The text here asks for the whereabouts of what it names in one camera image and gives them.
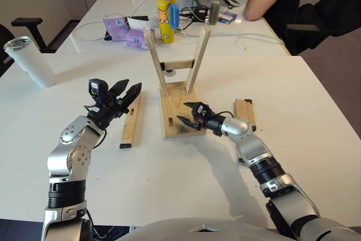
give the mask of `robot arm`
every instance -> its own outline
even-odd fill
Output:
[[[45,208],[42,241],[93,239],[91,222],[82,218],[86,213],[85,179],[91,151],[110,122],[128,113],[128,106],[139,95],[141,83],[118,98],[128,82],[119,81],[108,90],[105,81],[90,80],[89,93],[95,104],[86,107],[87,116],[79,116],[63,130],[58,146],[50,153],[47,161],[49,202]]]
[[[360,240],[360,235],[328,218],[321,218],[311,199],[292,176],[286,173],[267,146],[253,134],[248,120],[226,118],[215,114],[208,105],[185,103],[192,108],[195,123],[178,116],[186,125],[197,130],[208,128],[218,136],[232,140],[244,164],[259,182],[266,208],[282,235],[301,241]]]

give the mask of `blue box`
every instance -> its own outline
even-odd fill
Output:
[[[223,12],[218,16],[218,22],[225,23],[226,25],[231,24],[237,18],[236,14],[231,12]]]

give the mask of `chair armrest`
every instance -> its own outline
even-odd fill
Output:
[[[41,18],[16,18],[11,22],[13,27],[35,27],[38,24],[42,23],[43,20]]]
[[[286,28],[287,30],[294,30],[294,31],[316,31],[316,32],[321,31],[316,25],[286,24]]]

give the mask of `pine wood piece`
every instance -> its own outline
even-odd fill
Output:
[[[129,112],[126,115],[126,120],[124,123],[122,139],[119,145],[120,149],[132,148],[133,146],[133,140],[134,140],[135,130],[137,128],[137,121],[139,116],[141,94],[142,93],[140,93],[138,97],[128,107]]]
[[[162,68],[161,68],[160,63],[159,63],[158,52],[157,52],[156,45],[155,45],[154,40],[153,40],[152,32],[150,30],[145,30],[144,31],[144,37],[146,38],[148,49],[149,49],[149,52],[151,53],[154,66],[155,66],[156,71],[157,71],[157,75],[158,75],[158,78],[159,78],[159,82],[160,82],[162,92],[163,92],[164,95],[168,95],[167,88],[166,88],[166,85],[165,85],[166,82],[165,82],[165,79],[164,79]]]
[[[204,55],[205,48],[207,47],[207,43],[210,36],[210,28],[205,28],[202,26],[201,33],[199,35],[199,41],[194,53],[194,65],[193,68],[190,70],[187,79],[186,90],[188,93],[191,93],[194,87],[194,83],[196,82],[196,78],[198,75],[199,67],[201,66],[202,58]]]
[[[192,109],[185,106],[185,102],[197,102],[197,96],[194,90],[190,93],[186,92],[186,82],[167,83],[168,95],[162,95],[162,115],[164,126],[164,137],[179,138],[189,137],[191,135],[204,135],[205,129],[197,131],[185,124],[183,124],[177,115],[186,117],[193,121]]]
[[[257,127],[252,103],[251,99],[236,99],[234,101],[234,115],[237,118],[249,120],[252,124],[252,130],[255,131]]]
[[[176,62],[163,62],[161,63],[164,65],[164,70],[177,70],[177,69],[187,69],[187,68],[192,68],[193,67],[193,63],[194,63],[194,59],[190,59],[190,60],[180,60],[180,61],[176,61]]]

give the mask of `charger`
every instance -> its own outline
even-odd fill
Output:
[[[205,22],[205,18],[208,14],[208,7],[207,6],[197,6],[193,8],[193,22]]]

